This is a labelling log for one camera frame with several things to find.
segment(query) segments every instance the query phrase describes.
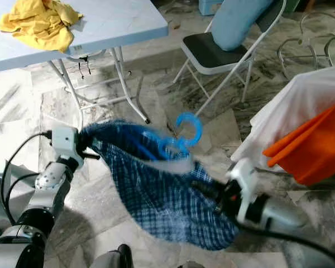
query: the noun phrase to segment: black chair seat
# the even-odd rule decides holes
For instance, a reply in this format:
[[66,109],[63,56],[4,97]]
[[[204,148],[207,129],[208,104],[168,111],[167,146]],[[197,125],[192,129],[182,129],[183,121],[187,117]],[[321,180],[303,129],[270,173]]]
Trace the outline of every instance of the black chair seat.
[[183,42],[199,64],[205,68],[237,63],[247,52],[247,49],[242,45],[231,51],[222,50],[213,41],[210,32],[187,36]]

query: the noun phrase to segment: orange cloth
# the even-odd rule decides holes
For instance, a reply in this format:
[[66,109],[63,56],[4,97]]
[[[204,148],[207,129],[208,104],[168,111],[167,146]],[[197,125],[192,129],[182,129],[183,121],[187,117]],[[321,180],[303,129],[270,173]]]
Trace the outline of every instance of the orange cloth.
[[268,166],[279,164],[298,183],[312,185],[335,174],[335,106],[266,149]]

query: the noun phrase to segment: white sheet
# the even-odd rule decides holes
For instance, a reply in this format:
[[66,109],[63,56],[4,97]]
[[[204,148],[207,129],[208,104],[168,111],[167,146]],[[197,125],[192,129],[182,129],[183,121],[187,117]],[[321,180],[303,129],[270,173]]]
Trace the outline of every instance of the white sheet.
[[232,161],[249,157],[261,169],[269,168],[263,150],[291,131],[335,105],[335,67],[299,74],[251,120],[252,130],[231,156]]

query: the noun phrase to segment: table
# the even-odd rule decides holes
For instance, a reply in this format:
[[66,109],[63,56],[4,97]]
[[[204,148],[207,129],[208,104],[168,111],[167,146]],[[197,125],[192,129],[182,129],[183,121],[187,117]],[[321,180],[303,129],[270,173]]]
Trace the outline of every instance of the table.
[[[67,51],[63,54],[58,51],[33,49],[14,39],[11,33],[0,32],[0,71],[47,61],[71,93],[79,113],[80,130],[83,127],[83,109],[121,100],[126,100],[140,117],[149,123],[149,119],[132,103],[129,96],[123,74],[124,61],[121,47],[167,36],[168,23],[150,0],[63,0],[63,2],[70,4],[77,12],[84,15],[79,23],[70,28],[74,40]],[[14,3],[15,0],[0,0],[0,17],[10,12]],[[109,49],[113,56],[118,78],[104,82],[120,80],[124,96],[81,107],[78,101],[79,96],[75,92],[77,88],[72,86],[62,59],[68,58],[82,62],[83,59],[73,58],[73,56],[101,50],[90,57],[91,60],[104,54],[106,49]],[[52,62],[53,60],[58,60],[61,70]]]

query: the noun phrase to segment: yellow towel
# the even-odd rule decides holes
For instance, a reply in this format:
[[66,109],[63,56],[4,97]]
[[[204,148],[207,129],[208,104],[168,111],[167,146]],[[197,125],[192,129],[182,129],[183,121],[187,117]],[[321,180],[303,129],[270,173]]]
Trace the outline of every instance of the yellow towel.
[[44,50],[64,52],[73,40],[67,26],[83,15],[59,0],[17,0],[0,19],[0,30],[13,32],[21,42]]

